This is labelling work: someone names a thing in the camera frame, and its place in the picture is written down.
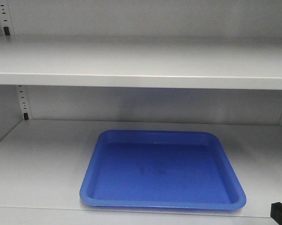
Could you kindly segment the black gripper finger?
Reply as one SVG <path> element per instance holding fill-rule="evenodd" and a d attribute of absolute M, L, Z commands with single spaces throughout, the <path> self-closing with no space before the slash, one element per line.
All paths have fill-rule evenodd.
<path fill-rule="evenodd" d="M 275 202 L 271 204 L 271 218 L 279 225 L 282 225 L 282 203 Z"/>

